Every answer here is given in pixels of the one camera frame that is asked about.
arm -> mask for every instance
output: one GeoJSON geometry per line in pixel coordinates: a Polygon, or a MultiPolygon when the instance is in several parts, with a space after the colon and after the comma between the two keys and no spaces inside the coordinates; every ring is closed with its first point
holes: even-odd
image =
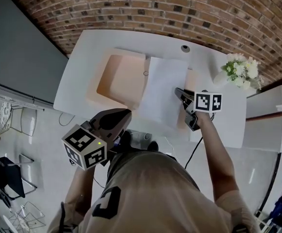
{"type": "Polygon", "coordinates": [[[91,207],[92,185],[95,166],[84,171],[76,169],[65,203],[75,204],[75,211],[84,216],[91,207]]]}
{"type": "Polygon", "coordinates": [[[225,193],[239,190],[239,188],[235,180],[232,160],[222,144],[209,114],[203,112],[196,112],[196,114],[208,159],[214,199],[217,200],[225,193]]]}
{"type": "Polygon", "coordinates": [[[48,227],[48,233],[62,232],[60,229],[69,229],[71,232],[76,225],[82,222],[85,214],[91,207],[92,184],[95,167],[83,171],[76,169],[72,184],[67,192],[64,203],[48,227]]]}

black logo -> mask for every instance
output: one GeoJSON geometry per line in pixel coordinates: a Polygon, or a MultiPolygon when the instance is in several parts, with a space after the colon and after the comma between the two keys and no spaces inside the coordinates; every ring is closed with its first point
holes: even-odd
{"type": "Polygon", "coordinates": [[[213,95],[212,111],[219,111],[222,107],[222,95],[213,95]]]}
{"type": "Polygon", "coordinates": [[[67,145],[64,144],[68,157],[79,166],[82,167],[81,158],[80,156],[75,153],[72,149],[70,149],[67,145]]]}
{"type": "Polygon", "coordinates": [[[210,94],[196,94],[196,109],[210,111],[210,94]]]}
{"type": "Polygon", "coordinates": [[[94,166],[96,163],[99,163],[104,159],[105,159],[104,146],[84,156],[84,161],[86,163],[87,168],[94,166]]]}
{"type": "Polygon", "coordinates": [[[118,213],[119,200],[121,190],[118,186],[111,187],[102,193],[100,199],[104,198],[106,194],[111,193],[109,196],[106,208],[101,208],[101,204],[97,204],[92,212],[92,216],[99,216],[106,219],[111,219],[118,213]]]}
{"type": "Polygon", "coordinates": [[[75,150],[78,152],[83,151],[90,143],[94,141],[94,137],[90,135],[88,132],[79,128],[73,134],[71,134],[68,138],[65,139],[75,150]]]}

metal chair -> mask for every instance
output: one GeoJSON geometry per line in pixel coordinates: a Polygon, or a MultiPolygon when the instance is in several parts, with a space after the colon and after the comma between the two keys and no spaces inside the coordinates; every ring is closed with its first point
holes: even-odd
{"type": "Polygon", "coordinates": [[[21,168],[20,168],[20,165],[33,163],[34,160],[23,154],[19,155],[19,159],[21,159],[21,156],[28,159],[29,161],[13,163],[7,157],[0,158],[0,198],[5,198],[5,199],[8,198],[9,200],[15,200],[19,197],[25,198],[25,195],[37,189],[36,185],[22,178],[21,168]],[[23,182],[27,183],[30,187],[32,187],[32,190],[28,192],[24,192],[23,182]],[[9,196],[8,193],[5,191],[6,185],[9,185],[9,187],[18,194],[18,196],[16,197],[9,196]]]}

sheet of paper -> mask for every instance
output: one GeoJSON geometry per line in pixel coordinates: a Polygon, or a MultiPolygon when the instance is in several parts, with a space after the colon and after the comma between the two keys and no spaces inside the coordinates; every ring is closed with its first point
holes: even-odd
{"type": "Polygon", "coordinates": [[[187,69],[185,61],[151,57],[148,81],[137,113],[175,129],[182,103],[174,89],[184,89],[187,69]]]}

black cable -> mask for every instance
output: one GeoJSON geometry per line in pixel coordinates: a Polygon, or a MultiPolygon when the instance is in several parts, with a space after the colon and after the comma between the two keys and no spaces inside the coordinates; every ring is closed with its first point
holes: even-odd
{"type": "Polygon", "coordinates": [[[59,233],[64,232],[64,219],[65,219],[65,208],[64,208],[64,203],[61,202],[61,218],[60,218],[60,224],[59,224],[59,233]]]}
{"type": "Polygon", "coordinates": [[[94,181],[100,186],[102,187],[103,189],[105,189],[105,187],[101,186],[99,182],[97,182],[97,180],[95,179],[95,177],[93,177],[94,181]]]}
{"type": "Polygon", "coordinates": [[[203,139],[203,137],[201,137],[200,141],[197,143],[197,146],[195,147],[193,153],[191,154],[191,156],[190,156],[188,162],[187,162],[186,165],[185,165],[185,169],[187,168],[187,165],[188,165],[188,163],[190,162],[191,158],[193,158],[193,155],[194,155],[194,153],[195,153],[197,147],[199,146],[200,142],[202,141],[202,139],[203,139]]]}
{"type": "MultiPolygon", "coordinates": [[[[211,121],[213,121],[214,116],[215,116],[215,113],[212,114],[212,116],[211,116],[211,121]]],[[[191,158],[193,158],[193,155],[194,155],[195,151],[197,150],[197,147],[199,146],[199,144],[200,144],[200,142],[202,141],[202,139],[203,139],[203,137],[201,137],[201,139],[200,139],[200,141],[197,143],[197,146],[195,147],[193,153],[192,153],[191,156],[189,157],[189,160],[188,160],[188,162],[187,162],[186,165],[185,165],[185,169],[187,168],[187,165],[188,165],[188,163],[190,162],[191,158]]]]}
{"type": "Polygon", "coordinates": [[[62,112],[62,113],[60,114],[60,116],[59,116],[59,124],[60,124],[61,126],[65,127],[65,126],[67,126],[67,125],[69,125],[69,124],[71,123],[71,121],[74,119],[75,116],[73,116],[72,119],[71,119],[67,124],[62,124],[62,123],[60,122],[60,119],[61,119],[61,116],[63,115],[63,113],[64,113],[64,112],[62,112]]]}

